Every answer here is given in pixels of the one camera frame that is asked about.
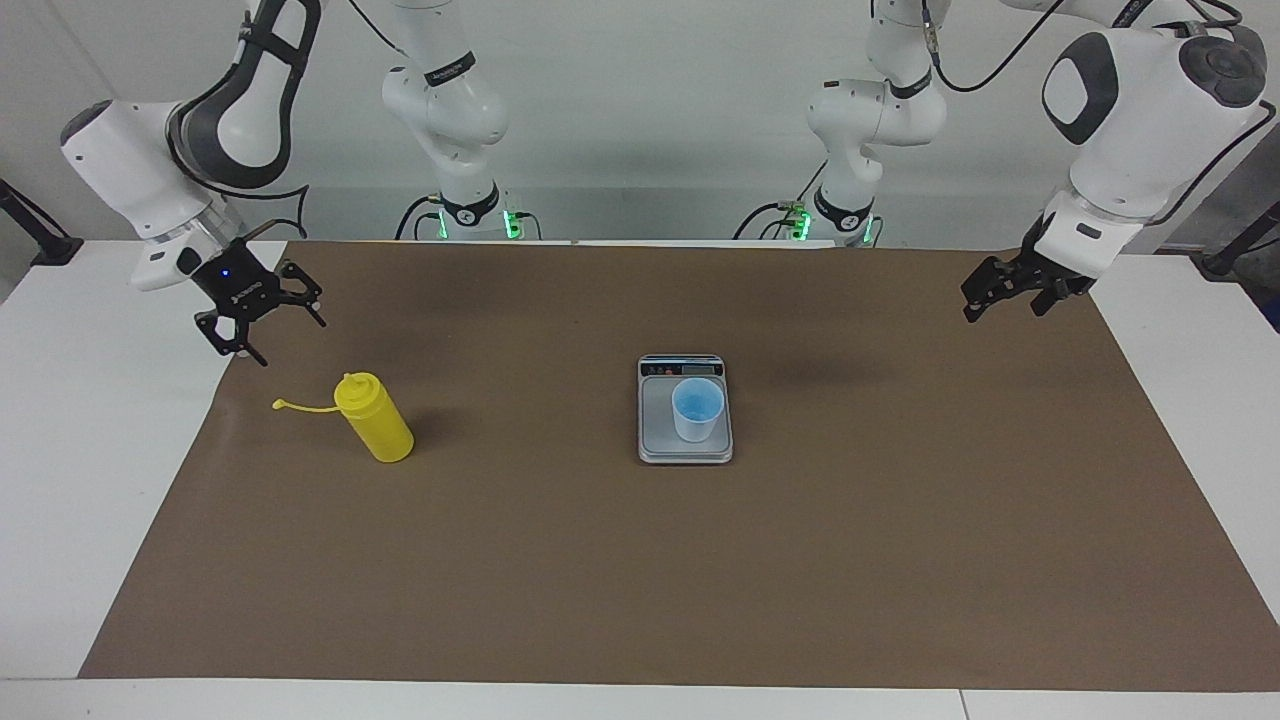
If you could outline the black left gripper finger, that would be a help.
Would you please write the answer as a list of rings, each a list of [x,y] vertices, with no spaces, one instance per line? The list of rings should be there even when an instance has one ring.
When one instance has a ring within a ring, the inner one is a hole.
[[[961,284],[963,297],[965,299],[965,307],[963,314],[968,323],[977,323],[983,314],[1004,300],[1010,297],[1012,287],[1007,282],[997,282],[995,284]]]
[[[975,292],[1023,292],[1027,273],[1021,258],[986,258],[974,270]]]

